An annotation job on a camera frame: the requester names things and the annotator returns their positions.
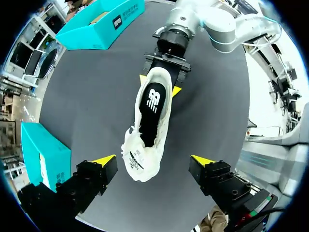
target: white sneaker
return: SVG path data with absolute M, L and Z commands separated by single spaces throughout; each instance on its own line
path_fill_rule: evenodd
M 135 121 L 134 127 L 131 127 L 133 131 L 130 133 L 131 128 L 126 131 L 125 142 L 121 146 L 126 170 L 135 181 L 146 182 L 159 172 L 169 128 L 171 104 L 172 82 L 169 72 L 160 67 L 152 68 L 136 97 Z M 146 135 L 153 128 L 154 134 Z

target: pants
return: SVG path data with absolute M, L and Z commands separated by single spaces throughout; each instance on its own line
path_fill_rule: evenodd
M 199 224 L 200 232 L 223 232 L 227 227 L 225 214 L 215 206 Z

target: person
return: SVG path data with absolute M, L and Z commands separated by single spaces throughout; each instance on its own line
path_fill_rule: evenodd
M 219 206 L 215 207 L 199 223 L 200 232 L 224 232 L 227 227 L 228 217 L 222 212 Z
M 74 17 L 81 6 L 88 6 L 95 0 L 65 0 L 69 6 L 69 11 L 67 13 L 66 22 Z

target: machine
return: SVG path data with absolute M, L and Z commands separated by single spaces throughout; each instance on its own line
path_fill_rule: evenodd
M 234 18 L 222 9 L 178 0 L 165 26 L 153 34 L 158 39 L 157 49 L 145 55 L 144 74 L 153 67 L 163 67 L 169 71 L 173 86 L 181 87 L 191 71 L 184 58 L 186 49 L 201 29 L 207 31 L 213 47 L 222 53 L 232 52 L 243 42 L 255 46 L 253 42 L 265 35 L 272 35 L 275 41 L 281 34 L 279 23 L 264 16 L 247 14 Z M 24 187 L 18 197 L 23 209 L 42 231 L 99 231 L 76 220 L 75 216 L 82 213 L 97 194 L 104 193 L 116 172 L 115 158 L 104 166 L 85 160 L 77 165 L 73 177 L 57 183 L 56 193 L 40 183 Z M 226 232 L 261 231 L 270 213 L 283 210 L 273 208 L 278 198 L 264 189 L 252 195 L 251 184 L 235 176 L 222 160 L 214 162 L 192 156 L 189 172 L 202 192 L 229 214 Z

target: shoe insole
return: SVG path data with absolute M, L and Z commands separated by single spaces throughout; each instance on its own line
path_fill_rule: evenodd
M 141 139 L 146 147 L 152 147 L 155 144 L 157 127 L 160 115 L 164 106 L 166 90 L 160 83 L 150 83 L 141 98 L 140 129 Z

